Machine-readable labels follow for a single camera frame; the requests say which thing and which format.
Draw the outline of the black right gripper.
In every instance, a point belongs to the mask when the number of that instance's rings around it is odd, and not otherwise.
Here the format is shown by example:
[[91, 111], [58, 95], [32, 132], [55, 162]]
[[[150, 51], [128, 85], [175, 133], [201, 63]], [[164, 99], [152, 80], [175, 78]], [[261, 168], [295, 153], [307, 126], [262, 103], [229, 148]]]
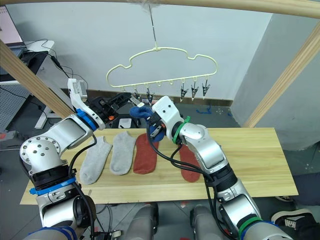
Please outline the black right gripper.
[[157, 138], [158, 136], [163, 138], [166, 127], [162, 122], [161, 117], [156, 112], [148, 112], [146, 120], [149, 124], [149, 136], [151, 138]]

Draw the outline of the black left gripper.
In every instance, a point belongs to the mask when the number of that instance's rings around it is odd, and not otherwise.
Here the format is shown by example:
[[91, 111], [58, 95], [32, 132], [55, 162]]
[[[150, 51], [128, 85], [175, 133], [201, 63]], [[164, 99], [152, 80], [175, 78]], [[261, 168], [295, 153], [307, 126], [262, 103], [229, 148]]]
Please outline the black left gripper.
[[132, 94], [121, 92], [112, 98], [98, 96], [87, 100], [88, 107], [93, 110], [103, 121], [113, 121], [118, 117], [117, 111], [126, 104], [131, 103]]

